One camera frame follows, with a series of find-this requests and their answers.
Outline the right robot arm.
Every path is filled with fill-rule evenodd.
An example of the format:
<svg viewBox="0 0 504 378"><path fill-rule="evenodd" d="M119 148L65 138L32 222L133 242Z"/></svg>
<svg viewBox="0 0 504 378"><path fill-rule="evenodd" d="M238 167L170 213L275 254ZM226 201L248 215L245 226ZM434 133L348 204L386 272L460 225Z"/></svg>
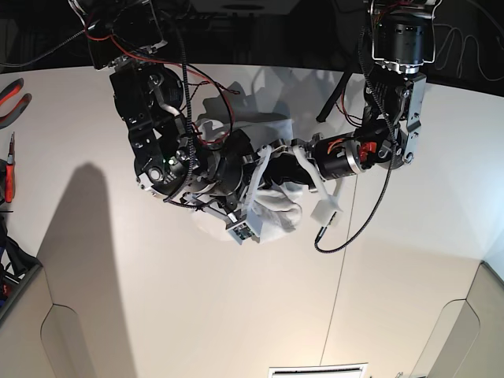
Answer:
<svg viewBox="0 0 504 378"><path fill-rule="evenodd" d="M239 123L229 89L188 61L184 32L218 18L193 1L73 1L93 65L110 67L139 186L175 206L259 228L267 158Z"/></svg>

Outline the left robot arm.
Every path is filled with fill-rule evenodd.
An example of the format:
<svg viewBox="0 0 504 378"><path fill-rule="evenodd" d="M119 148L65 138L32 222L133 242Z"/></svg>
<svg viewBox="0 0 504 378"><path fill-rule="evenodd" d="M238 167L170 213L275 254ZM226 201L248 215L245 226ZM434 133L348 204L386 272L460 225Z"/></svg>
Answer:
<svg viewBox="0 0 504 378"><path fill-rule="evenodd" d="M352 132L309 142L295 139L272 153L265 187L354 176L379 165L390 170L409 164L421 131L420 113L427 77L421 67L435 60L433 20L438 1L367 1L367 19L354 51L318 120L327 118L359 67L365 79L361 117Z"/></svg>

